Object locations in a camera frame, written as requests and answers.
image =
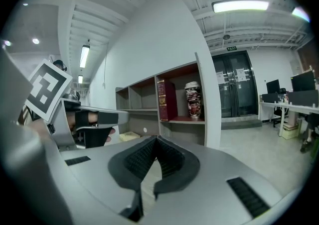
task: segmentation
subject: glass door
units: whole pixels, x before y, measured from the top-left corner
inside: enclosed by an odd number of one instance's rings
[[[229,73],[226,70],[225,62],[222,58],[214,58],[214,66],[219,86],[221,116],[233,117],[235,113],[235,104],[233,93],[231,92],[231,82],[229,81]]]
[[[212,58],[219,85],[222,117],[257,114],[256,84],[247,52]]]

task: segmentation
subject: hand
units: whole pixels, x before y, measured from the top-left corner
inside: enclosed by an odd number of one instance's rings
[[[68,120],[69,128],[72,131],[75,127],[75,113],[74,112],[67,112],[66,118]],[[95,112],[89,112],[89,123],[96,123],[98,121],[98,114]],[[109,135],[114,134],[115,129],[111,129]],[[112,139],[108,136],[106,142],[110,142]]]

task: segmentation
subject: white wall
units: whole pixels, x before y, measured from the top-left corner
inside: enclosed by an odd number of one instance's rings
[[[267,93],[266,82],[278,79],[280,88],[292,91],[290,77],[294,75],[292,61],[298,61],[291,50],[248,50],[254,69],[258,95]]]
[[[80,102],[82,106],[90,106],[89,93],[87,93],[84,98],[80,99]]]
[[[220,141],[220,97],[215,68],[206,41],[182,0],[150,0],[123,29],[90,85],[93,107],[116,109],[115,87],[125,87],[144,78],[196,61],[202,66],[210,123],[207,146]]]
[[[45,52],[23,52],[10,54],[14,64],[21,73],[28,79],[30,74],[43,59],[49,59],[49,54]],[[60,60],[60,55],[54,56],[55,60]]]

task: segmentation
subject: black vent grille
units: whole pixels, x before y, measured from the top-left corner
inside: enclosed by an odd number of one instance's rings
[[[124,160],[124,166],[141,181],[144,179],[155,160],[156,153],[154,144],[154,140],[150,141],[143,146],[143,148],[136,150]]]
[[[78,157],[78,158],[75,158],[75,159],[67,159],[67,160],[65,160],[65,163],[68,166],[72,166],[72,165],[75,165],[75,164],[78,164],[78,163],[82,163],[82,162],[85,162],[85,161],[88,161],[88,160],[91,160],[91,159],[88,156],[83,156],[83,157]]]
[[[156,150],[163,178],[176,173],[184,165],[185,157],[183,153],[176,148],[162,141],[157,141]]]
[[[269,206],[257,195],[257,193],[240,177],[227,181],[229,186],[247,208],[253,218],[263,214]]]

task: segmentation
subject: red book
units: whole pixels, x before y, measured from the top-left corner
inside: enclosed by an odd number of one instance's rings
[[[177,116],[175,85],[168,80],[158,81],[159,118],[162,121],[172,120]]]

